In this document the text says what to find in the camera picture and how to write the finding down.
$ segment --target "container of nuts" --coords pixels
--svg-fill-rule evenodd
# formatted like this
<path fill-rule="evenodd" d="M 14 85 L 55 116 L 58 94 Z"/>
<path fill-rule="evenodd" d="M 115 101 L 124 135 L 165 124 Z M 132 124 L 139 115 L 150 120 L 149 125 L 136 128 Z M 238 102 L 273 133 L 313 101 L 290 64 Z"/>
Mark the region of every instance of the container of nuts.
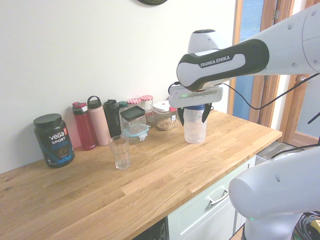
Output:
<path fill-rule="evenodd" d="M 157 129 L 168 131 L 179 126 L 178 111 L 170 106 L 168 100 L 154 104 L 153 111 Z"/>

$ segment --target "empty glass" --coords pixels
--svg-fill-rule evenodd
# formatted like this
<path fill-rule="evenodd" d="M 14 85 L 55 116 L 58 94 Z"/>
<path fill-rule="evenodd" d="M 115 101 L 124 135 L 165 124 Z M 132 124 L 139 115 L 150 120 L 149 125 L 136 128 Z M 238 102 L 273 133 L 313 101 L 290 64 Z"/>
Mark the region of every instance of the empty glass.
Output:
<path fill-rule="evenodd" d="M 123 170 L 130 166 L 129 139 L 126 136 L 114 136 L 109 140 L 114 155 L 115 167 Z"/>

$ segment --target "red water bottle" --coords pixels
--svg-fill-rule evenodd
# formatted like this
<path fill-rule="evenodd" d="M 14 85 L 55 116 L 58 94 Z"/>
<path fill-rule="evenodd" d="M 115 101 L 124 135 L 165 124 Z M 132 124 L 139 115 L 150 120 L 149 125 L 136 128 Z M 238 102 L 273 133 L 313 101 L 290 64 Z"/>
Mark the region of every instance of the red water bottle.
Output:
<path fill-rule="evenodd" d="M 90 121 L 87 104 L 85 102 L 72 103 L 72 112 L 78 129 L 82 149 L 84 151 L 94 149 L 96 147 L 96 136 Z"/>

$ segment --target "red checkered lid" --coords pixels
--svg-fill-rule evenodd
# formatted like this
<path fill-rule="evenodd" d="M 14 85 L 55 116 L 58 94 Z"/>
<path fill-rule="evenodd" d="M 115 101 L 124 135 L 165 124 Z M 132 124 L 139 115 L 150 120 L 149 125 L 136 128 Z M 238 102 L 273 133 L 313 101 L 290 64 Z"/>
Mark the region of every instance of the red checkered lid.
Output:
<path fill-rule="evenodd" d="M 152 115 L 155 115 L 155 113 L 153 111 L 152 112 L 146 112 L 145 115 L 146 116 L 152 116 Z"/>
<path fill-rule="evenodd" d="M 141 103 L 141 99 L 140 98 L 131 98 L 128 101 L 126 101 L 128 104 L 139 104 Z"/>
<path fill-rule="evenodd" d="M 142 101 L 149 101 L 149 100 L 154 99 L 154 97 L 151 96 L 151 95 L 144 95 L 144 96 L 140 97 L 140 99 L 141 99 Z"/>

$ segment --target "silver handle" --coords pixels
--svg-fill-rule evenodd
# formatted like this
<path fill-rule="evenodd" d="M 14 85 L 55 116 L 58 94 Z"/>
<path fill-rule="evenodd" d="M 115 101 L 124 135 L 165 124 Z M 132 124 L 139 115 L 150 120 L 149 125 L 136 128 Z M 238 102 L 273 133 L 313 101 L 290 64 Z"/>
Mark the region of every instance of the silver handle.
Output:
<path fill-rule="evenodd" d="M 216 205 L 218 203 L 220 203 L 222 200 L 224 200 L 225 198 L 227 198 L 229 196 L 229 191 L 227 189 L 225 189 L 222 193 L 222 197 L 220 197 L 218 200 L 214 201 L 211 199 L 211 197 L 208 196 L 208 199 L 210 200 L 210 205 Z"/>

